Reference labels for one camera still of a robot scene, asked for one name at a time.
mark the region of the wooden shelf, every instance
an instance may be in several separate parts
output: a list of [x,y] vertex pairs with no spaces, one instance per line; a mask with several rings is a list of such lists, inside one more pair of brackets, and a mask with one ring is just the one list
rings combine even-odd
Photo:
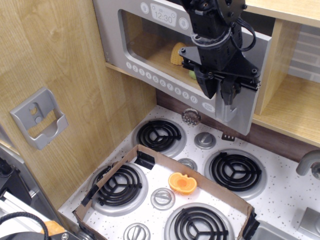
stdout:
[[246,0],[247,11],[320,28],[319,0]]
[[288,75],[253,123],[320,147],[320,84]]

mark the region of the black burner coil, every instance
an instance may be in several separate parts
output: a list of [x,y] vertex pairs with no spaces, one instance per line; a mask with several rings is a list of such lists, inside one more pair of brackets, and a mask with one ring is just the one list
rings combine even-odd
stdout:
[[234,192],[252,189],[261,178],[261,169],[250,158],[221,152],[211,163],[214,180]]
[[169,149],[181,139],[179,129],[165,120],[149,121],[137,133],[137,142],[157,152]]
[[174,233],[179,240],[229,239],[228,229],[220,216],[201,206],[182,209],[175,218]]
[[[111,169],[107,167],[97,176],[96,183]],[[98,192],[101,206],[121,206],[134,200],[142,184],[137,171],[130,166],[122,165]]]

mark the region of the orange object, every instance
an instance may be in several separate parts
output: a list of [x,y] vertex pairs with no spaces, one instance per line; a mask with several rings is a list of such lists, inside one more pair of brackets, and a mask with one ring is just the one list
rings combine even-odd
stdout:
[[183,195],[191,194],[197,187],[197,181],[193,177],[182,175],[180,172],[172,173],[168,182],[172,190]]
[[176,45],[174,45],[170,56],[170,62],[172,64],[182,65],[182,61],[184,60],[184,58],[179,55],[178,51],[184,47],[186,47],[186,45],[183,42],[178,42]]
[[46,221],[45,223],[46,228],[48,229],[49,236],[53,236],[56,234],[62,234],[66,230],[60,226],[56,221]]

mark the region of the faucet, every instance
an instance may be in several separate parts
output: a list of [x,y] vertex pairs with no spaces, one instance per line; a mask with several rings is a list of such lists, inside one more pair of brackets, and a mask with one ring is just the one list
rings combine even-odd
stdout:
[[[314,150],[304,155],[296,168],[296,173],[304,176],[310,167],[313,176],[320,180],[320,150]],[[298,231],[312,239],[320,240],[320,212],[307,207]]]
[[313,176],[320,180],[320,150],[314,150],[304,155],[296,168],[296,173],[304,176],[307,174],[311,166]]

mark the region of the wooden cabinet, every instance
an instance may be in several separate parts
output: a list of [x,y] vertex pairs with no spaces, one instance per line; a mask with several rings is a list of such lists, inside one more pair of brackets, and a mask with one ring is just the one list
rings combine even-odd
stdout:
[[[0,0],[0,21],[0,125],[58,209],[154,108],[155,89],[105,67],[90,0]],[[9,112],[41,87],[69,126],[37,150]]]
[[248,12],[275,18],[253,123],[320,147],[320,84],[287,75],[300,25],[320,28],[320,2],[247,0],[246,4]]

